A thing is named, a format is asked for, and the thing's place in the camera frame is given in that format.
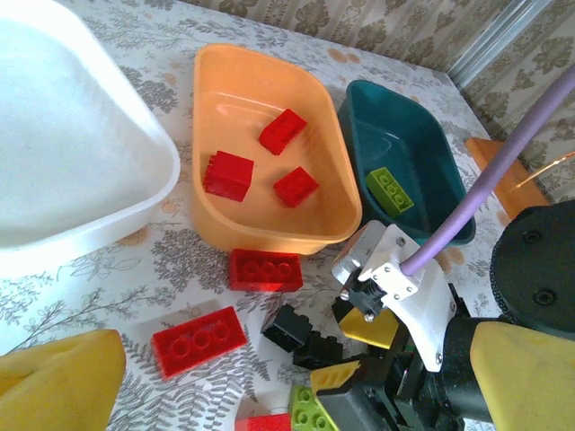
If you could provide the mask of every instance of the orange plastic tub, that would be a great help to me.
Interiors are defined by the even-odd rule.
[[[358,188],[332,99],[317,79],[288,62],[215,44],[196,56],[194,88],[191,214],[206,242],[224,251],[313,254],[357,230]],[[283,153],[273,155],[258,136],[287,108],[307,126]],[[243,202],[203,189],[209,157],[218,150],[254,160]],[[289,208],[273,184],[297,166],[320,187]]]

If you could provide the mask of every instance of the white plastic tub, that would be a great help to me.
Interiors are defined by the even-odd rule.
[[[172,140],[84,24],[0,7],[0,277],[135,232],[180,173]]]

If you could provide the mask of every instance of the patterned wallpaper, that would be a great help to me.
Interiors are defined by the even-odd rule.
[[[506,0],[182,1],[440,71],[447,71],[507,4]]]
[[[493,138],[503,140],[542,92],[575,61],[575,0],[547,6],[463,90]],[[575,150],[575,92],[532,140],[523,161],[531,171]],[[551,201],[575,198],[575,158],[538,178]]]

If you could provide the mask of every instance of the purple tube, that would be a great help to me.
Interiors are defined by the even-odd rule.
[[[493,192],[501,177],[515,162],[531,138],[545,124],[573,88],[575,88],[575,66],[569,67],[557,81],[549,86],[525,117],[521,119],[517,128],[511,132],[506,144],[485,168],[453,213],[425,241],[420,249],[401,263],[400,268],[403,274],[406,276],[415,274],[457,235],[473,217],[477,208]]]

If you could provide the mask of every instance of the screw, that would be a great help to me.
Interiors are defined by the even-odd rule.
[[[535,244],[541,240],[542,236],[538,231],[529,231],[523,233],[523,242],[526,244]]]
[[[533,294],[533,300],[543,307],[547,307],[557,301],[557,294],[551,289],[539,289]]]

